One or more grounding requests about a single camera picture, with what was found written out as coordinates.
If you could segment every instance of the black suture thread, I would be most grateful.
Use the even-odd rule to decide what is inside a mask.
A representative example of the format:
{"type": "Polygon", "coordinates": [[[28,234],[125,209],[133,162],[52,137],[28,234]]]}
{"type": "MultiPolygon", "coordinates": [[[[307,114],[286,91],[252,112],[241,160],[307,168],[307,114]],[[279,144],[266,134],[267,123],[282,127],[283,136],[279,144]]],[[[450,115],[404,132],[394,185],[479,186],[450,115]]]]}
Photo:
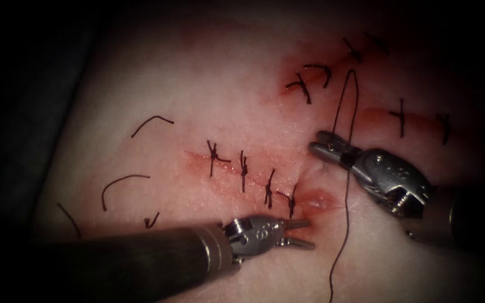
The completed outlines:
{"type": "Polygon", "coordinates": [[[269,209],[272,208],[272,191],[271,191],[271,181],[272,176],[274,176],[274,172],[276,171],[275,168],[272,169],[271,176],[269,177],[269,182],[265,185],[265,204],[268,202],[269,209]]]}
{"type": "Polygon", "coordinates": [[[276,191],[277,194],[280,194],[282,196],[284,196],[287,201],[289,201],[288,203],[288,206],[289,206],[289,218],[291,219],[293,217],[293,213],[295,212],[295,190],[297,189],[297,184],[295,184],[295,187],[293,187],[293,191],[291,192],[291,197],[289,197],[288,195],[280,192],[280,191],[276,191]]]}
{"type": "Polygon", "coordinates": [[[246,174],[248,174],[248,166],[246,166],[246,156],[244,156],[243,160],[243,151],[241,150],[241,176],[242,176],[242,192],[244,192],[244,179],[246,178],[246,174]]]}
{"type": "MultiPolygon", "coordinates": [[[[355,81],[355,109],[353,110],[353,117],[351,118],[351,126],[349,128],[349,138],[347,140],[347,144],[351,144],[351,139],[353,137],[353,128],[355,126],[355,116],[356,112],[358,110],[359,106],[359,83],[356,78],[356,72],[354,69],[350,69],[347,72],[347,75],[345,77],[345,82],[344,82],[344,88],[342,89],[342,94],[340,96],[340,102],[338,103],[338,109],[336,110],[336,118],[334,120],[334,125],[332,126],[332,134],[334,135],[334,131],[336,129],[336,122],[338,121],[338,114],[340,113],[340,106],[342,104],[342,100],[344,99],[344,93],[345,89],[347,87],[347,81],[349,80],[350,75],[353,74],[353,79],[355,81]]],[[[340,247],[340,251],[338,252],[338,255],[336,255],[336,258],[334,259],[334,263],[332,263],[331,271],[329,274],[329,283],[331,286],[331,299],[329,302],[332,302],[332,296],[334,294],[334,291],[332,289],[332,273],[334,271],[334,268],[336,266],[336,263],[338,262],[340,255],[344,251],[345,244],[347,243],[347,237],[349,236],[349,209],[347,207],[347,195],[349,193],[349,180],[350,180],[350,171],[347,171],[347,180],[346,180],[346,187],[345,187],[345,198],[344,198],[344,203],[345,203],[345,220],[346,220],[346,230],[345,230],[345,237],[344,241],[342,243],[342,246],[340,247]]]]}
{"type": "Polygon", "coordinates": [[[304,84],[304,81],[300,77],[300,74],[299,73],[296,73],[296,74],[297,74],[297,77],[299,78],[299,81],[291,82],[291,83],[287,84],[286,88],[288,89],[288,88],[292,87],[293,85],[298,85],[300,88],[302,88],[303,94],[306,96],[306,104],[311,104],[312,100],[310,99],[310,92],[308,92],[308,89],[306,88],[306,84],[304,84]]]}
{"type": "Polygon", "coordinates": [[[441,117],[440,114],[436,114],[436,117],[441,123],[443,124],[443,127],[445,128],[445,132],[443,134],[443,145],[446,145],[446,143],[449,141],[449,136],[450,136],[450,115],[445,114],[445,117],[441,117]]]}
{"type": "Polygon", "coordinates": [[[215,159],[220,162],[227,162],[227,163],[231,163],[231,160],[224,160],[218,157],[218,154],[216,153],[216,143],[214,143],[214,147],[211,148],[211,142],[207,140],[207,145],[209,146],[209,151],[211,152],[211,173],[209,174],[209,178],[211,178],[213,177],[213,161],[215,159]]]}
{"type": "Polygon", "coordinates": [[[388,46],[385,43],[385,41],[383,41],[382,39],[380,39],[380,38],[378,38],[374,35],[370,35],[366,32],[364,32],[364,35],[366,35],[366,37],[368,37],[368,39],[370,39],[371,41],[373,41],[373,43],[375,43],[378,47],[380,47],[385,52],[385,54],[387,54],[387,56],[390,56],[390,53],[388,52],[388,46]]]}
{"type": "Polygon", "coordinates": [[[81,240],[81,232],[80,232],[80,229],[78,228],[78,225],[76,224],[76,221],[74,221],[72,216],[67,212],[67,210],[63,207],[63,205],[61,205],[59,203],[57,203],[56,205],[65,213],[67,218],[70,220],[70,222],[74,226],[74,230],[76,231],[76,235],[78,236],[78,239],[81,240]]]}
{"type": "Polygon", "coordinates": [[[115,181],[112,181],[110,182],[110,184],[106,185],[106,187],[104,187],[104,190],[102,191],[102,209],[106,212],[108,209],[106,208],[106,203],[104,202],[104,193],[106,192],[106,189],[108,189],[108,187],[112,186],[113,184],[119,182],[119,181],[123,181],[124,179],[127,179],[127,178],[132,178],[132,177],[138,177],[138,178],[151,178],[151,176],[146,176],[146,175],[128,175],[128,176],[125,176],[125,177],[122,177],[122,178],[119,178],[115,181]]]}
{"type": "Polygon", "coordinates": [[[404,100],[400,99],[400,113],[396,113],[396,112],[388,112],[388,113],[393,115],[394,117],[398,117],[400,119],[400,138],[403,138],[404,137],[404,124],[405,124],[404,100]]]}
{"type": "Polygon", "coordinates": [[[307,64],[307,65],[303,65],[303,67],[304,68],[315,67],[315,68],[318,68],[318,69],[324,71],[325,74],[327,75],[327,79],[325,80],[325,84],[323,84],[323,88],[327,88],[328,81],[331,79],[331,76],[332,76],[331,69],[328,66],[318,65],[318,64],[307,64]]]}
{"type": "Polygon", "coordinates": [[[357,52],[352,46],[351,44],[349,43],[349,41],[347,41],[347,39],[343,38],[345,44],[347,44],[347,47],[349,47],[349,53],[355,57],[355,59],[357,60],[357,62],[359,63],[362,63],[362,57],[360,56],[360,53],[357,52]]]}
{"type": "Polygon", "coordinates": [[[152,119],[155,119],[155,118],[162,119],[162,120],[164,120],[164,121],[166,121],[166,122],[168,122],[168,123],[171,123],[171,124],[174,124],[174,123],[175,123],[175,122],[170,121],[170,120],[168,120],[168,119],[166,119],[166,118],[163,118],[162,116],[153,116],[153,117],[151,117],[151,118],[149,118],[149,119],[145,120],[145,122],[143,122],[143,123],[140,125],[140,127],[138,127],[138,129],[137,129],[137,130],[136,130],[136,131],[135,131],[135,132],[132,134],[132,136],[130,136],[130,137],[131,137],[131,138],[133,138],[133,137],[134,137],[134,136],[135,136],[135,135],[138,133],[138,131],[139,131],[139,130],[140,130],[140,129],[141,129],[143,126],[144,126],[144,125],[146,125],[146,124],[147,124],[147,122],[149,122],[149,121],[151,121],[152,119]]]}
{"type": "Polygon", "coordinates": [[[157,222],[158,215],[160,215],[160,212],[157,212],[157,215],[154,216],[153,223],[151,223],[151,225],[149,225],[149,222],[150,222],[150,219],[149,218],[143,219],[143,221],[145,222],[145,228],[151,228],[151,227],[153,227],[153,225],[157,222]]]}

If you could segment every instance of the cut suture end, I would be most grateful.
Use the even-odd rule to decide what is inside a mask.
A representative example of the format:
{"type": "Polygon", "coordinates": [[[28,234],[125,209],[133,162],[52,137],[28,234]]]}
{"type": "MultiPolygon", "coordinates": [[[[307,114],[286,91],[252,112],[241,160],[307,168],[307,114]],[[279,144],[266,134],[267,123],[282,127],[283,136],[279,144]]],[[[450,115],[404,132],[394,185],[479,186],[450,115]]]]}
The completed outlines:
{"type": "Polygon", "coordinates": [[[57,207],[59,207],[60,210],[63,211],[63,213],[67,216],[67,218],[70,220],[72,223],[72,226],[74,226],[74,230],[76,231],[76,235],[78,236],[78,239],[81,240],[81,232],[80,229],[78,228],[78,225],[76,224],[76,221],[74,221],[73,217],[67,212],[67,210],[61,205],[60,203],[56,204],[57,207]]]}
{"type": "Polygon", "coordinates": [[[349,53],[357,60],[357,62],[362,63],[362,57],[360,56],[360,53],[351,46],[347,39],[343,38],[343,41],[345,42],[345,44],[347,44],[347,47],[349,47],[349,53]]]}
{"type": "Polygon", "coordinates": [[[370,35],[366,32],[364,32],[364,35],[366,37],[368,37],[368,39],[370,39],[373,43],[375,43],[379,48],[381,48],[387,56],[390,56],[390,53],[388,52],[388,46],[385,43],[385,41],[383,41],[382,39],[380,39],[380,38],[378,38],[374,35],[370,35]]]}
{"type": "Polygon", "coordinates": [[[138,131],[140,131],[140,129],[141,129],[141,128],[142,128],[144,125],[146,125],[146,124],[147,124],[147,122],[151,121],[152,119],[156,119],[156,118],[161,119],[161,120],[164,120],[164,121],[166,121],[166,122],[168,122],[168,123],[170,123],[170,124],[174,124],[174,123],[175,123],[175,122],[173,122],[173,121],[171,121],[171,120],[168,120],[168,119],[166,119],[166,118],[164,118],[164,117],[162,117],[162,116],[153,116],[153,117],[151,117],[151,118],[149,118],[149,119],[145,120],[145,122],[143,122],[143,123],[142,123],[142,124],[141,124],[141,125],[138,127],[138,129],[137,129],[137,130],[136,130],[136,131],[135,131],[135,132],[134,132],[134,133],[133,133],[133,134],[132,134],[130,137],[131,137],[131,138],[133,138],[133,137],[134,137],[134,136],[135,136],[135,135],[138,133],[138,131]]]}
{"type": "Polygon", "coordinates": [[[325,72],[327,78],[325,79],[325,84],[323,84],[323,88],[327,88],[327,85],[328,85],[328,81],[330,80],[331,76],[332,76],[332,72],[331,72],[331,69],[326,66],[326,65],[318,65],[318,64],[306,64],[306,65],[303,65],[304,68],[310,68],[310,67],[314,67],[314,68],[318,68],[322,71],[325,72]]]}
{"type": "Polygon", "coordinates": [[[440,114],[436,114],[436,117],[443,124],[443,127],[444,127],[444,132],[443,132],[443,145],[446,145],[446,143],[449,140],[450,129],[451,129],[451,125],[450,125],[450,115],[449,114],[445,114],[445,117],[443,118],[443,117],[441,117],[440,114]]]}
{"type": "Polygon", "coordinates": [[[400,99],[400,113],[396,112],[388,112],[390,115],[394,117],[398,117],[400,119],[400,138],[404,137],[404,125],[405,125],[405,115],[404,115],[404,100],[400,99]]]}
{"type": "Polygon", "coordinates": [[[106,212],[108,211],[108,209],[106,208],[106,202],[104,200],[104,194],[106,193],[106,190],[114,185],[115,183],[119,182],[119,181],[123,181],[124,179],[128,179],[128,178],[132,178],[132,177],[138,177],[138,178],[151,178],[151,176],[146,176],[146,175],[128,175],[128,176],[125,176],[125,177],[122,177],[122,178],[119,178],[119,179],[116,179],[115,181],[112,181],[110,182],[108,185],[106,185],[104,187],[104,189],[102,190],[102,194],[101,194],[101,197],[102,197],[102,209],[106,212]]]}
{"type": "Polygon", "coordinates": [[[299,81],[287,84],[286,89],[294,85],[298,85],[303,90],[303,94],[306,97],[306,104],[311,104],[312,100],[310,99],[310,92],[308,92],[308,89],[306,88],[306,84],[304,83],[303,79],[300,77],[300,74],[298,72],[296,73],[296,75],[299,78],[299,81]]]}
{"type": "Polygon", "coordinates": [[[150,222],[149,218],[143,219],[143,221],[145,222],[145,228],[148,229],[148,228],[153,227],[153,225],[157,222],[158,215],[160,215],[160,212],[157,212],[157,215],[154,217],[153,222],[151,224],[149,224],[149,222],[150,222]]]}

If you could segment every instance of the metal jaw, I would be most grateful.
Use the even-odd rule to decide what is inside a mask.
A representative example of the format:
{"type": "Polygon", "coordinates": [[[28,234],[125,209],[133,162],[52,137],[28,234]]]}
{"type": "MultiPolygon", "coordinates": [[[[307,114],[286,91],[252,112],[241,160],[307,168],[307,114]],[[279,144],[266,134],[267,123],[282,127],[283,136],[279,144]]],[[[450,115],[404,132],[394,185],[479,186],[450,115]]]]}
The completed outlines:
{"type": "Polygon", "coordinates": [[[288,229],[310,226],[308,220],[290,220],[270,215],[251,215],[233,220],[224,228],[230,240],[234,263],[261,255],[276,246],[312,250],[315,244],[305,240],[285,237],[288,229]]]}
{"type": "Polygon", "coordinates": [[[409,162],[383,149],[361,150],[328,131],[315,135],[308,145],[319,159],[351,171],[357,182],[390,214],[420,217],[432,189],[409,162]]]}

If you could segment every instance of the interrupted suture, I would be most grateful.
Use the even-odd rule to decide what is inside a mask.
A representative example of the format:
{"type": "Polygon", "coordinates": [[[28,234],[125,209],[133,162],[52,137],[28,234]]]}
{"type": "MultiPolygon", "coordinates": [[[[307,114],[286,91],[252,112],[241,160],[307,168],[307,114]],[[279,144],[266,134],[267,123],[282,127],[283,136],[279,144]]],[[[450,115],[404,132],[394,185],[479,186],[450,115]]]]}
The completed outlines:
{"type": "Polygon", "coordinates": [[[318,68],[318,69],[324,71],[325,75],[327,75],[327,78],[325,79],[325,84],[323,84],[323,88],[327,88],[328,81],[331,79],[331,75],[332,75],[331,69],[328,68],[328,66],[318,65],[318,64],[306,64],[306,65],[303,65],[303,67],[304,68],[318,68]]]}
{"type": "Polygon", "coordinates": [[[76,224],[76,221],[74,221],[72,216],[67,212],[67,210],[63,207],[63,205],[61,205],[60,203],[57,203],[56,205],[63,211],[63,213],[70,220],[70,222],[72,223],[72,226],[74,226],[74,230],[76,231],[76,235],[78,236],[78,239],[81,240],[81,232],[80,232],[80,229],[78,228],[78,225],[76,224]]]}
{"type": "Polygon", "coordinates": [[[297,189],[297,184],[295,184],[295,186],[293,187],[293,191],[291,192],[291,197],[289,197],[288,195],[280,192],[280,191],[276,191],[277,194],[280,194],[282,196],[284,196],[289,202],[288,202],[288,206],[289,206],[289,218],[293,218],[293,212],[295,210],[295,190],[297,189]]]}
{"type": "Polygon", "coordinates": [[[347,39],[343,38],[343,41],[345,42],[345,44],[347,44],[347,47],[349,47],[349,53],[351,54],[351,56],[353,56],[357,62],[359,63],[362,63],[362,57],[360,56],[360,53],[357,52],[353,46],[351,46],[351,43],[349,43],[349,41],[347,41],[347,39]]]}
{"type": "Polygon", "coordinates": [[[398,117],[400,119],[400,138],[404,137],[404,124],[405,124],[405,115],[404,115],[404,100],[400,99],[400,112],[388,112],[389,114],[393,115],[394,117],[398,117]]]}
{"type": "Polygon", "coordinates": [[[449,141],[450,136],[450,115],[445,114],[445,116],[442,117],[440,114],[436,114],[436,117],[443,124],[443,145],[446,145],[446,143],[449,141]]]}
{"type": "Polygon", "coordinates": [[[244,192],[244,182],[246,179],[246,175],[248,174],[248,166],[246,166],[246,156],[244,156],[243,159],[243,151],[241,150],[241,157],[240,157],[240,162],[241,162],[241,176],[242,176],[242,192],[244,192]]]}
{"type": "Polygon", "coordinates": [[[142,124],[141,124],[141,125],[138,127],[138,129],[137,129],[137,130],[136,130],[136,131],[135,131],[135,132],[132,134],[132,136],[130,136],[130,137],[131,137],[131,138],[133,138],[133,137],[134,137],[134,136],[135,136],[135,135],[138,133],[138,131],[140,131],[140,130],[141,130],[141,128],[142,128],[144,125],[146,125],[146,124],[147,124],[147,122],[149,122],[149,121],[151,121],[151,120],[153,120],[153,119],[156,119],[156,118],[158,118],[158,119],[160,119],[160,120],[164,120],[164,121],[166,121],[166,122],[168,122],[168,123],[170,123],[170,124],[174,124],[174,123],[175,123],[175,122],[173,122],[173,121],[171,121],[171,120],[168,120],[168,119],[166,119],[166,118],[164,118],[164,117],[162,117],[162,116],[153,116],[153,117],[151,117],[151,118],[149,118],[149,119],[145,120],[145,122],[143,122],[143,123],[142,123],[142,124]]]}
{"type": "Polygon", "coordinates": [[[388,52],[388,46],[385,43],[385,41],[379,39],[374,35],[370,35],[366,32],[364,32],[364,35],[368,37],[368,39],[370,39],[373,43],[375,43],[379,48],[381,48],[385,52],[385,54],[387,54],[387,56],[390,56],[390,53],[388,52]]]}
{"type": "Polygon", "coordinates": [[[303,94],[306,97],[306,104],[311,104],[312,100],[310,99],[310,93],[308,92],[308,89],[306,88],[306,84],[304,83],[303,79],[300,77],[300,74],[299,73],[296,73],[296,74],[297,74],[297,77],[299,78],[299,81],[291,82],[291,83],[287,84],[286,89],[289,89],[290,87],[292,87],[294,85],[298,85],[303,90],[303,94]]]}
{"type": "Polygon", "coordinates": [[[108,185],[106,185],[106,186],[104,187],[104,190],[102,191],[102,209],[103,209],[105,212],[108,210],[108,209],[106,208],[106,202],[104,201],[104,193],[106,193],[106,190],[107,190],[107,189],[108,189],[110,186],[114,185],[115,183],[120,182],[120,181],[123,181],[123,180],[128,179],[128,178],[146,178],[146,179],[149,179],[149,178],[151,178],[151,176],[146,176],[146,175],[128,175],[128,176],[125,176],[125,177],[119,178],[119,179],[117,179],[117,180],[115,180],[115,181],[112,181],[112,182],[110,182],[108,185]]]}
{"type": "Polygon", "coordinates": [[[273,168],[271,176],[269,177],[269,182],[267,182],[267,185],[265,185],[265,204],[268,204],[267,207],[269,207],[269,209],[272,208],[271,181],[272,181],[272,176],[274,176],[275,171],[276,171],[276,169],[273,168]]]}
{"type": "Polygon", "coordinates": [[[231,160],[224,160],[218,157],[218,154],[216,153],[216,143],[214,143],[214,147],[211,148],[211,143],[209,140],[207,140],[207,145],[209,146],[209,151],[211,152],[211,173],[209,174],[209,177],[213,176],[213,162],[214,160],[218,160],[220,162],[227,162],[231,163],[231,160]]]}
{"type": "Polygon", "coordinates": [[[153,225],[157,222],[158,215],[160,215],[160,212],[157,212],[157,215],[154,216],[154,219],[153,219],[152,222],[150,222],[149,218],[143,219],[143,221],[145,222],[145,228],[149,229],[149,228],[153,227],[153,225]]]}

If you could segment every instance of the skin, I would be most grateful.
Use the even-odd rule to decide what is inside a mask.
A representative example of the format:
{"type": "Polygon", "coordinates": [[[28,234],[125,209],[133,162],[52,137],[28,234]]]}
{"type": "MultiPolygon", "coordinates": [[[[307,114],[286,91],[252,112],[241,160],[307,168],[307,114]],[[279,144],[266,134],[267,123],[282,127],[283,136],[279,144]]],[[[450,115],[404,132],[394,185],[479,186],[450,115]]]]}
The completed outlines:
{"type": "MultiPolygon", "coordinates": [[[[166,301],[327,302],[329,273],[346,232],[346,175],[311,156],[307,144],[331,130],[346,73],[359,84],[352,144],[386,149],[415,165],[433,185],[485,179],[485,90],[446,65],[436,29],[418,24],[415,11],[324,4],[247,7],[142,5],[124,10],[103,32],[80,84],[35,213],[40,242],[84,239],[222,221],[249,214],[289,216],[312,227],[292,236],[316,249],[274,249],[241,271],[166,301]],[[363,32],[385,40],[387,56],[363,32]],[[345,37],[361,54],[349,54],[345,37]],[[328,87],[319,69],[331,68],[328,87]],[[312,104],[298,86],[299,72],[312,104]],[[399,112],[404,99],[405,135],[399,112]],[[451,115],[451,135],[442,144],[451,115]],[[161,115],[175,123],[151,120],[161,115]],[[215,160],[209,177],[207,140],[231,163],[215,160]],[[241,189],[240,151],[247,156],[241,189]],[[273,206],[264,202],[273,170],[273,206]],[[117,178],[128,178],[101,194],[117,178]]],[[[355,108],[348,82],[336,133],[347,139],[355,108]]],[[[334,301],[465,301],[480,297],[484,263],[455,250],[408,240],[351,178],[349,237],[333,274],[334,301]]]]}

